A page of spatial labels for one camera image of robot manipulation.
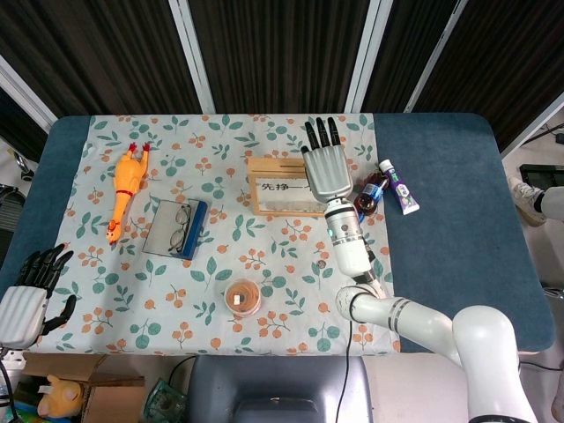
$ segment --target black curtain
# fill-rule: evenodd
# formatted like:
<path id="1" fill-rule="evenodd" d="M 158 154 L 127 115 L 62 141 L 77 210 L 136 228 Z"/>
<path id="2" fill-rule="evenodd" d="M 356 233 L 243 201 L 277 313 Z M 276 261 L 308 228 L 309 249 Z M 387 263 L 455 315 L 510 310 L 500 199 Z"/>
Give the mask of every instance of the black curtain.
<path id="1" fill-rule="evenodd" d="M 368 0 L 190 0 L 218 113 L 345 107 Z"/>
<path id="2" fill-rule="evenodd" d="M 414 111 L 483 115 L 503 150 L 564 92 L 564 2 L 470 1 Z"/>
<path id="3" fill-rule="evenodd" d="M 456 0 L 392 4 L 363 111 L 404 111 L 455 5 Z"/>
<path id="4" fill-rule="evenodd" d="M 166 0 L 3 0 L 0 54 L 59 117 L 201 111 Z"/>
<path id="5" fill-rule="evenodd" d="M 45 131 L 4 90 L 0 90 L 0 137 L 33 161 L 39 161 L 47 140 Z"/>

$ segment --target yellow plush toy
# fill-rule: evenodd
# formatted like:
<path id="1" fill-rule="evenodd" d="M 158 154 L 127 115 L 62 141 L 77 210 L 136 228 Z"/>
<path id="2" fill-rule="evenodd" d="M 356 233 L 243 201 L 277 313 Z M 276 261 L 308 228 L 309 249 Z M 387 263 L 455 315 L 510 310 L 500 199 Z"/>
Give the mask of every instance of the yellow plush toy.
<path id="1" fill-rule="evenodd" d="M 37 406 L 40 417 L 72 417 L 80 413 L 83 390 L 79 383 L 62 381 L 56 376 L 48 375 L 51 391 L 43 395 Z"/>

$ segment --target floral tablecloth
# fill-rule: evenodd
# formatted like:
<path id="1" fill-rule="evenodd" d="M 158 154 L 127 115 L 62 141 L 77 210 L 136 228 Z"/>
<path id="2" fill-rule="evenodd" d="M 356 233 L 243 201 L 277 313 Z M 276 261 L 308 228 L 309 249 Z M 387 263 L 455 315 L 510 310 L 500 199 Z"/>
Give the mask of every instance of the floral tablecloth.
<path id="1" fill-rule="evenodd" d="M 375 168 L 372 115 L 335 116 L 353 179 Z M 48 306 L 78 297 L 71 320 L 41 338 L 42 353 L 344 354 L 348 322 L 335 294 L 352 281 L 337 267 L 323 219 L 254 216 L 248 157 L 300 157 L 308 115 L 93 116 L 58 235 L 75 256 Z M 151 145 L 149 168 L 110 248 L 115 164 L 131 142 Z M 192 262 L 142 251 L 160 199 L 204 200 L 209 212 Z M 375 272 L 392 291 L 383 204 L 362 224 Z M 237 278 L 263 303 L 240 318 L 222 293 Z M 398 349 L 396 336 L 354 324 L 351 354 Z"/>

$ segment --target orange rubber chicken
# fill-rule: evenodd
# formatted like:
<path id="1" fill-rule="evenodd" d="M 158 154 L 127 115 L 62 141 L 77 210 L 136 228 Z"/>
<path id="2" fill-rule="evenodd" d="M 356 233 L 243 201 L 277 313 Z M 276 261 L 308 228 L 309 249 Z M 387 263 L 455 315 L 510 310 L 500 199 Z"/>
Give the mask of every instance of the orange rubber chicken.
<path id="1" fill-rule="evenodd" d="M 106 238 L 109 245 L 115 244 L 122 235 L 122 218 L 130 199 L 139 191 L 139 184 L 147 171 L 149 164 L 149 144 L 143 146 L 143 157 L 137 161 L 131 157 L 136 151 L 135 143 L 130 144 L 130 149 L 122 156 L 115 167 L 114 188 L 115 207 L 114 216 L 108 223 Z"/>

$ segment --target blue tablecloth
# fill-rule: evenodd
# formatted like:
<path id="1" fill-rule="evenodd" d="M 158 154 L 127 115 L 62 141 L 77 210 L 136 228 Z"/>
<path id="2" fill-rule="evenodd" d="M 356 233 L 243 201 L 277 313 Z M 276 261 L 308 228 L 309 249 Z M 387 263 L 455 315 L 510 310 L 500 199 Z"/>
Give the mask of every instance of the blue tablecloth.
<path id="1" fill-rule="evenodd" d="M 88 133 L 89 116 L 51 130 L 4 266 L 0 293 L 25 258 L 53 247 Z M 498 308 L 515 326 L 520 351 L 554 341 L 550 310 L 516 216 L 494 134 L 469 114 L 376 115 L 380 159 L 390 159 L 421 209 L 403 216 L 384 198 L 396 296 L 453 317 L 461 308 Z M 424 351 L 402 340 L 403 352 Z"/>

